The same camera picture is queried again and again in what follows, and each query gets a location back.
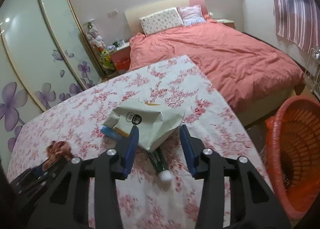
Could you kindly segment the beige pink headboard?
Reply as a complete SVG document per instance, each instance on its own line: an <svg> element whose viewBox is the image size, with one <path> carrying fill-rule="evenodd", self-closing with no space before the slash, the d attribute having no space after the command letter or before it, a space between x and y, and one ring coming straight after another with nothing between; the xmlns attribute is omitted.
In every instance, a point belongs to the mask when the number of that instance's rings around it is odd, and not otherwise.
<svg viewBox="0 0 320 229"><path fill-rule="evenodd" d="M208 14L208 9L204 0L161 0L128 9L125 11L125 16L131 34L135 36L137 33L143 32L139 18L171 7L190 7L194 5L200 5L202 14Z"/></svg>

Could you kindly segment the white paper bag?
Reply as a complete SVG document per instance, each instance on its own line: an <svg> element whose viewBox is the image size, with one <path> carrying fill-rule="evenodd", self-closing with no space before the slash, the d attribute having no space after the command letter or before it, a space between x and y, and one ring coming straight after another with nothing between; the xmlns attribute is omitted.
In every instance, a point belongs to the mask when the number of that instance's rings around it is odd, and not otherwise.
<svg viewBox="0 0 320 229"><path fill-rule="evenodd" d="M102 126L110 127L125 137L136 126L139 129L138 145L151 153L181 125L184 114L185 109L128 99L111 111Z"/></svg>

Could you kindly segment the floral pink tablecloth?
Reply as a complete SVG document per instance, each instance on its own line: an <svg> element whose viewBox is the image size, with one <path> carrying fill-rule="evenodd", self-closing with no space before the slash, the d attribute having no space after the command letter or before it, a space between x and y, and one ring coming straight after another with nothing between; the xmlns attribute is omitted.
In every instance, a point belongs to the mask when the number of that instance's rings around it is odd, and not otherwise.
<svg viewBox="0 0 320 229"><path fill-rule="evenodd" d="M132 171L117 181L125 228L194 228L203 182L188 171L180 126L223 157L247 157L264 179L263 162L236 114L189 57L182 55L123 74L28 122L14 146L7 177L14 180L65 141L83 160L113 148L139 128Z"/></svg>

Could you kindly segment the small orange trash bin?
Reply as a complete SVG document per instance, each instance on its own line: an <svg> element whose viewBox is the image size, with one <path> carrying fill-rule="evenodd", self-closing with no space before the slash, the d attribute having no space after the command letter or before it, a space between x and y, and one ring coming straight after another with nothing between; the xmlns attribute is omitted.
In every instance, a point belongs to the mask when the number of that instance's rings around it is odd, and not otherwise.
<svg viewBox="0 0 320 229"><path fill-rule="evenodd" d="M127 71L130 68L130 63L130 58L123 58L116 61L114 64L116 66L117 71Z"/></svg>

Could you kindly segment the green tube white cap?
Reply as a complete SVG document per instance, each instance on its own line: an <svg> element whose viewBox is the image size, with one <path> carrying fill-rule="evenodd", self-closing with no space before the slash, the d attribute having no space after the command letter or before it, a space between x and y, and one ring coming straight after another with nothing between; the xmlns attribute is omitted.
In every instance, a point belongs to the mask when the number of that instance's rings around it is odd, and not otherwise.
<svg viewBox="0 0 320 229"><path fill-rule="evenodd" d="M161 148L157 148L152 153L148 152L148 157L161 182L163 183L172 182L172 174L168 169L168 165L163 156Z"/></svg>

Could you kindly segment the plush toy flower stack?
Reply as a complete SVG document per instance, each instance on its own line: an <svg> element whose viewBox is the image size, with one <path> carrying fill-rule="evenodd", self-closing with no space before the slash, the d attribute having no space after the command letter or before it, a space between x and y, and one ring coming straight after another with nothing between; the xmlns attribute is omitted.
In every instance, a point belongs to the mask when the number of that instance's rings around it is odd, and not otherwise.
<svg viewBox="0 0 320 229"><path fill-rule="evenodd" d="M86 38L94 50L97 61L104 70L105 74L109 76L115 73L116 67L111 59L109 51L106 49L106 45L102 36L99 34L98 29L93 24L93 20L86 22L86 28Z"/></svg>

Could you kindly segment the wall socket plate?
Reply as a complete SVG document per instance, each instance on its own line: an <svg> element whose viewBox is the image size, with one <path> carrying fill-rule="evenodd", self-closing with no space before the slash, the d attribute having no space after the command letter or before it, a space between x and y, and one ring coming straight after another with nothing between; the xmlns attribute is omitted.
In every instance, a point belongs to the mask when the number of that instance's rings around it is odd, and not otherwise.
<svg viewBox="0 0 320 229"><path fill-rule="evenodd" d="M108 16L109 17L116 16L117 14L118 14L118 10L117 9L114 9L114 10L108 12Z"/></svg>

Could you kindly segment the right bedside table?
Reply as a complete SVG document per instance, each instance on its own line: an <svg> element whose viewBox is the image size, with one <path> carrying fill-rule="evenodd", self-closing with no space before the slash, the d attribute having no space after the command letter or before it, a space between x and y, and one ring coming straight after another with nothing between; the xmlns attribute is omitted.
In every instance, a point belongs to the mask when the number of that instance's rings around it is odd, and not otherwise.
<svg viewBox="0 0 320 229"><path fill-rule="evenodd" d="M228 20L228 19L217 19L216 20L217 22L225 25L225 26L228 26L228 27L231 27L233 29L235 29L235 22L233 20Z"/></svg>

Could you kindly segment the left bedside table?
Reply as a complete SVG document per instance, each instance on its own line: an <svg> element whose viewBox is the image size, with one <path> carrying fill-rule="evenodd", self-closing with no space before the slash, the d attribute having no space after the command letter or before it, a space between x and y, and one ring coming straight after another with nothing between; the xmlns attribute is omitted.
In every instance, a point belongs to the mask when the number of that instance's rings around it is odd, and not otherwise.
<svg viewBox="0 0 320 229"><path fill-rule="evenodd" d="M123 46L118 47L111 54L111 59L113 63L123 58L130 58L131 48L130 43L126 42Z"/></svg>

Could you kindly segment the floral white pillow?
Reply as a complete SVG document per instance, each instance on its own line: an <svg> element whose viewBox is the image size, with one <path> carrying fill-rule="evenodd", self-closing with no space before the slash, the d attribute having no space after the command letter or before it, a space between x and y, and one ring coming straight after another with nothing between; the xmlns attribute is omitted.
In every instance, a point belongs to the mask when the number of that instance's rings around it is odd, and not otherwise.
<svg viewBox="0 0 320 229"><path fill-rule="evenodd" d="M139 22L144 34L147 36L184 25L176 7L141 17Z"/></svg>

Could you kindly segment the brown woven cloth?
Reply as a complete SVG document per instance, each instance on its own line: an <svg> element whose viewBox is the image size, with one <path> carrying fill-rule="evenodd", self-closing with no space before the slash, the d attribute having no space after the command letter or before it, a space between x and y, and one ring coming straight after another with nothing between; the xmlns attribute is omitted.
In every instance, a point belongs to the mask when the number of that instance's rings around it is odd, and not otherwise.
<svg viewBox="0 0 320 229"><path fill-rule="evenodd" d="M47 157L46 161L42 166L42 170L46 171L52 167L59 159L65 159L71 161L74 157L71 153L71 146L66 141L52 141L51 144L46 148Z"/></svg>

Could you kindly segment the blue tissue packet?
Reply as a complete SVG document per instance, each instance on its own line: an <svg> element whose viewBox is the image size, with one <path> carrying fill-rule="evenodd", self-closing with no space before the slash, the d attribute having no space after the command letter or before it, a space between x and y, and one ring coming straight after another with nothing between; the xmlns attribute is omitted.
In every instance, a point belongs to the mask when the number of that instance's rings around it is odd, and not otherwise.
<svg viewBox="0 0 320 229"><path fill-rule="evenodd" d="M116 141L120 141L125 138L125 136L121 135L120 133L118 133L114 129L107 127L107 126L102 126L100 131L106 137L113 139L113 140L116 140Z"/></svg>

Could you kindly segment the orange plastic basket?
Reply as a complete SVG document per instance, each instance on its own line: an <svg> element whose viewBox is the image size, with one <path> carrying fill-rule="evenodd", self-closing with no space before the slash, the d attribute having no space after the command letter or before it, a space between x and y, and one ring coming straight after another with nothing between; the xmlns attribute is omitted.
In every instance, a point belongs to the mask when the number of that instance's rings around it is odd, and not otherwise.
<svg viewBox="0 0 320 229"><path fill-rule="evenodd" d="M287 99L265 121L266 170L290 220L300 220L319 194L319 102Z"/></svg>

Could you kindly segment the striped pink pillow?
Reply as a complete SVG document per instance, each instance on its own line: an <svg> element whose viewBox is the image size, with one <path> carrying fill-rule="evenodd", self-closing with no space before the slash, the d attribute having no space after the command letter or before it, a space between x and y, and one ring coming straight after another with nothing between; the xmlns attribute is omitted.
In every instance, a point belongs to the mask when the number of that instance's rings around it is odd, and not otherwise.
<svg viewBox="0 0 320 229"><path fill-rule="evenodd" d="M185 26L206 22L200 5L178 7L177 9Z"/></svg>

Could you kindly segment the pink striped curtain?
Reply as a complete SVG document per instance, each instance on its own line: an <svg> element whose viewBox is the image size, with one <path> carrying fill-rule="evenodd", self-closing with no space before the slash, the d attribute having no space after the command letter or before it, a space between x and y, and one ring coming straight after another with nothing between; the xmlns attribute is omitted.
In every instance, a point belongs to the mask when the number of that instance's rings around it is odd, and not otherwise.
<svg viewBox="0 0 320 229"><path fill-rule="evenodd" d="M273 0L276 35L311 52L319 46L319 7L315 0Z"/></svg>

